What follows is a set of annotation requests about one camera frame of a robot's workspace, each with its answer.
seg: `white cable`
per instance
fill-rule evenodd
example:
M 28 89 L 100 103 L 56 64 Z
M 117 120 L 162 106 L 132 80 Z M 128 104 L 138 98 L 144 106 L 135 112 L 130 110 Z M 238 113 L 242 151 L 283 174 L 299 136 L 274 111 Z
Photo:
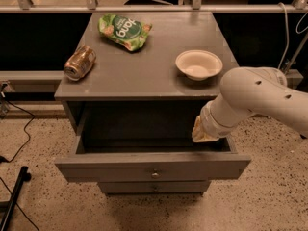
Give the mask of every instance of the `white cable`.
M 300 35 L 301 33 L 305 32 L 308 29 L 308 26 L 304 29 L 301 30 L 300 32 L 298 31 L 298 27 L 301 23 L 301 21 L 303 20 L 303 18 L 307 15 L 308 12 L 306 12 L 306 14 L 298 21 L 297 25 L 296 25 L 296 32 Z
M 285 12 L 285 26 L 286 26 L 286 38 L 287 38 L 287 45 L 286 45 L 286 48 L 285 48 L 285 52 L 283 53 L 282 58 L 280 60 L 280 64 L 278 66 L 278 69 L 280 69 L 282 62 L 285 59 L 285 56 L 286 56 L 288 48 L 289 48 L 289 23 L 288 23 L 288 13 L 287 13 L 285 5 L 283 3 L 279 3 L 278 5 L 280 5 Z

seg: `terrazzo floor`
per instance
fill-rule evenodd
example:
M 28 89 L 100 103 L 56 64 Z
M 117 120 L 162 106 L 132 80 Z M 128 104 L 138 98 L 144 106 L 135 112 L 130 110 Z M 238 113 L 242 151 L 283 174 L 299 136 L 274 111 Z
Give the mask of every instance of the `terrazzo floor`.
M 39 230 L 308 230 L 308 140 L 271 118 L 250 118 L 232 133 L 238 153 L 252 158 L 238 180 L 214 180 L 203 196 L 106 196 L 96 183 L 67 183 L 54 165 L 75 140 L 61 105 L 28 109 L 36 115 L 31 140 L 0 164 L 0 176 L 12 190 L 20 168 L 29 168 L 18 204 Z M 0 120 L 0 155 L 10 159 L 27 140 L 28 120 L 15 109 Z M 0 201 L 9 197 L 0 183 Z M 36 229 L 15 208 L 9 230 Z

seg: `tabletop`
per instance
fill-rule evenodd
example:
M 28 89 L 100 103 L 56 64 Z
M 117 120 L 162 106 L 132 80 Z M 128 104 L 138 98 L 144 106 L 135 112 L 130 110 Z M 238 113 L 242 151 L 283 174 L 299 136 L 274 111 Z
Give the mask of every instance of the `tabletop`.
M 91 72 L 78 82 L 62 79 L 57 100 L 170 100 L 207 99 L 219 94 L 222 75 L 238 64 L 210 12 L 116 13 L 153 25 L 145 45 L 130 52 L 99 34 L 97 23 L 104 13 L 94 13 L 80 45 L 97 55 Z M 204 81 L 181 73 L 176 57 L 187 50 L 206 50 L 219 56 L 223 71 Z

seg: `black stand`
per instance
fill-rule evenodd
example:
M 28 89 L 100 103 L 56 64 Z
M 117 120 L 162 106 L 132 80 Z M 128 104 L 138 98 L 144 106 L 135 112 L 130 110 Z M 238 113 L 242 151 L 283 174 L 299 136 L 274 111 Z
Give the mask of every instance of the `black stand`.
M 22 184 L 24 181 L 30 181 L 31 174 L 27 173 L 28 167 L 23 166 L 21 170 L 19 171 L 19 175 L 17 178 L 17 181 L 15 183 L 15 186 L 13 188 L 13 192 L 10 198 L 10 201 L 8 202 L 0 202 L 0 214 L 4 212 L 4 216 L 2 216 L 1 224 L 0 224 L 0 230 L 5 231 L 8 230 L 10 220 L 13 214 L 13 209 L 15 207 L 15 204 L 17 202 Z

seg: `desk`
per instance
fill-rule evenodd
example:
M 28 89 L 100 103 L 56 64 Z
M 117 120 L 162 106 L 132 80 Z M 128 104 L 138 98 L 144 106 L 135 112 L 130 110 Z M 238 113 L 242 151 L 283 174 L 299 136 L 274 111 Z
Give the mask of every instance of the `desk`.
M 203 193 L 211 179 L 236 179 L 250 162 L 231 138 L 194 144 L 202 106 L 219 94 L 223 73 L 238 67 L 215 19 L 206 12 L 120 13 L 153 28 L 143 49 L 128 52 L 101 38 L 95 13 L 81 44 L 97 54 L 93 70 L 55 94 L 76 132 L 76 145 L 56 166 L 72 182 L 98 182 L 103 193 Z M 180 73 L 181 52 L 218 55 L 223 71 L 195 82 Z

